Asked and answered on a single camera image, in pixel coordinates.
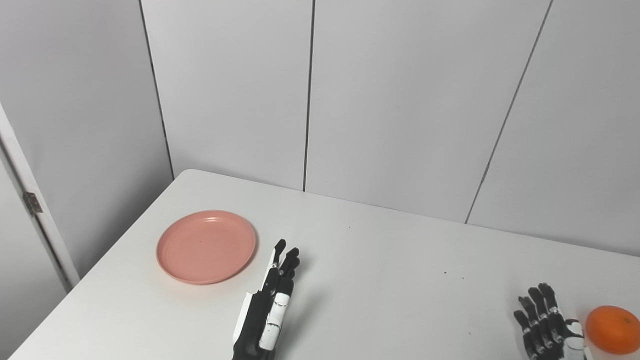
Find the pink plate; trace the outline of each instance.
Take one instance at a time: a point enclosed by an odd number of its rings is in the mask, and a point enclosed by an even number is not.
[[[156,249],[160,267],[190,284],[212,284],[233,276],[251,259],[253,227],[222,210],[187,215],[168,227]]]

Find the door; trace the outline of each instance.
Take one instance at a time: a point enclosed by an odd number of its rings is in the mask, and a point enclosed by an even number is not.
[[[7,359],[65,296],[10,174],[0,151],[0,360]]]

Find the door hinge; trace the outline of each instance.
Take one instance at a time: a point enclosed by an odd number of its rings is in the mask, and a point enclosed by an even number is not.
[[[38,201],[36,194],[31,192],[24,192],[22,194],[22,198],[24,199],[24,203],[27,206],[27,209],[29,209],[29,212],[33,216],[35,216],[36,213],[42,212],[42,207],[40,206],[40,201]]]

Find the panel seam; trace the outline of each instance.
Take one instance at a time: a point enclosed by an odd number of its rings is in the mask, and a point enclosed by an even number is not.
[[[309,115],[311,110],[311,74],[314,62],[314,28],[316,26],[316,0],[311,3],[311,37],[309,40],[309,77],[307,86],[307,126],[305,128],[305,162],[302,173],[302,191],[307,190],[307,157],[309,150]]]
[[[513,93],[513,97],[511,98],[511,103],[509,104],[509,108],[507,109],[507,113],[502,121],[502,126],[500,127],[500,131],[498,132],[498,137],[495,139],[495,143],[493,144],[493,149],[491,150],[491,154],[489,155],[489,160],[486,163],[484,168],[484,173],[482,174],[482,178],[480,178],[480,183],[478,184],[478,188],[476,190],[476,194],[474,195],[474,200],[471,202],[471,207],[469,208],[469,212],[467,213],[467,218],[465,219],[465,224],[469,223],[469,218],[471,217],[471,212],[476,205],[476,200],[478,198],[478,194],[480,194],[480,189],[484,184],[484,179],[486,178],[487,173],[489,173],[489,166],[491,165],[491,161],[493,160],[493,155],[495,154],[495,150],[498,147],[498,143],[500,142],[500,138],[502,138],[502,132],[504,131],[504,127],[507,124],[507,119],[511,114],[511,110],[513,109],[513,104],[516,101],[516,97],[518,96],[518,92],[520,91],[520,86],[522,85],[522,81],[524,80],[524,76],[527,73],[527,69],[529,68],[529,64],[531,62],[531,58],[533,57],[533,52],[536,50],[536,46],[538,45],[538,40],[540,39],[540,35],[542,34],[542,29],[545,27],[545,23],[547,22],[547,17],[549,16],[549,11],[551,11],[551,6],[553,5],[554,0],[549,1],[549,6],[547,7],[547,11],[545,12],[544,18],[542,18],[542,23],[540,24],[540,28],[538,29],[538,34],[536,35],[536,39],[533,42],[533,46],[531,47],[531,52],[529,52],[529,57],[527,62],[524,65],[524,69],[522,70],[522,74],[520,75],[520,80],[518,81],[518,86],[516,86],[516,90]]]
[[[149,43],[149,34],[147,32],[147,22],[145,20],[145,11],[142,7],[142,0],[138,0],[140,6],[140,17],[142,18],[142,28],[145,30],[145,41],[147,42],[147,52],[149,55],[149,64],[151,64],[151,75],[154,78],[154,89],[156,90],[156,99],[158,103],[158,110],[160,111],[160,123],[162,124],[162,132],[164,136],[164,145],[166,146],[166,155],[169,159],[169,167],[171,168],[171,178],[175,180],[175,172],[173,171],[173,161],[171,159],[171,151],[169,150],[169,139],[166,135],[166,126],[164,124],[164,114],[162,111],[162,104],[160,103],[160,91],[158,90],[158,82],[156,79],[156,68],[154,67],[154,59],[151,56],[151,44]]]

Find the white wall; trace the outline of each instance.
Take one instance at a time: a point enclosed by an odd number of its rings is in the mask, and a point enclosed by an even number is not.
[[[138,2],[1,2],[0,101],[83,275],[172,180]]]
[[[464,222],[548,3],[318,0],[307,191]]]
[[[0,149],[0,359],[18,348],[65,296]]]
[[[470,224],[640,256],[639,15],[554,2]]]
[[[312,0],[143,0],[176,174],[302,189]]]

